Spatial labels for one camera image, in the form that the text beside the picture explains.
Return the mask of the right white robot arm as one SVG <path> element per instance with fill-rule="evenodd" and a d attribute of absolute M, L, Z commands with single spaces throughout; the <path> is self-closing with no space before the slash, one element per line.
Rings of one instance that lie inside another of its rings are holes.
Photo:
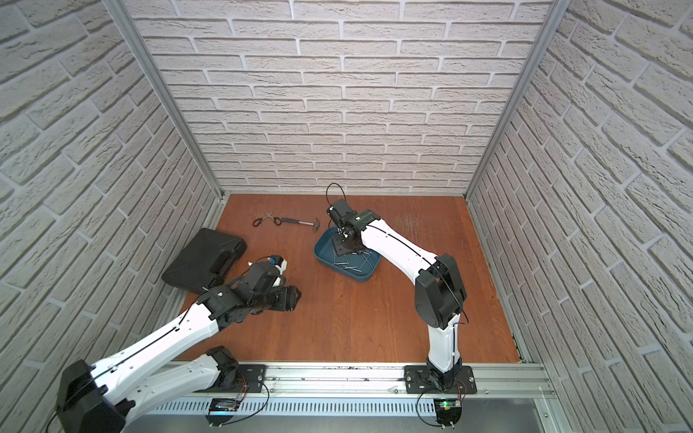
<path fill-rule="evenodd" d="M 397 233 L 375 212 L 357 212 L 346 200 L 328 206 L 342 253 L 368 249 L 398 268 L 414 286 L 414 308 L 429 328 L 427 366 L 441 381 L 460 366 L 458 326 L 467 292 L 458 264 L 449 254 L 433 254 Z"/>

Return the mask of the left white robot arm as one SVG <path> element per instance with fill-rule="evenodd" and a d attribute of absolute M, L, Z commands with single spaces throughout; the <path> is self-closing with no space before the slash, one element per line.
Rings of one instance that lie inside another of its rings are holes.
<path fill-rule="evenodd" d="M 246 396 L 251 380 L 223 346 L 182 366 L 163 367 L 250 315 L 295 310 L 301 292 L 287 284 L 286 268 L 281 256 L 264 257 L 230 283 L 204 290 L 179 317 L 132 346 L 93 364 L 71 364 L 61 376 L 54 417 L 66 432 L 120 432 L 188 393 L 230 391 Z"/>

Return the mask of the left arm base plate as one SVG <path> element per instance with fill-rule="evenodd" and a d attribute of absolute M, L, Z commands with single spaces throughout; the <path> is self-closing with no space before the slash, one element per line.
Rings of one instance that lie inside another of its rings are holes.
<path fill-rule="evenodd" d="M 248 393 L 261 393 L 265 382 L 266 364 L 240 364 L 227 368 L 206 389 L 207 393 L 241 393 L 244 386 Z"/>

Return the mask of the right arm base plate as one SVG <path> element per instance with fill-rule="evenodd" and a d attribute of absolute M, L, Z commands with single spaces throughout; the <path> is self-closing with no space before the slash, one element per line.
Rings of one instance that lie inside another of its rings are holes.
<path fill-rule="evenodd" d="M 456 364 L 446 373 L 428 364 L 409 364 L 404 366 L 404 384 L 408 394 L 478 393 L 472 368 L 463 364 Z"/>

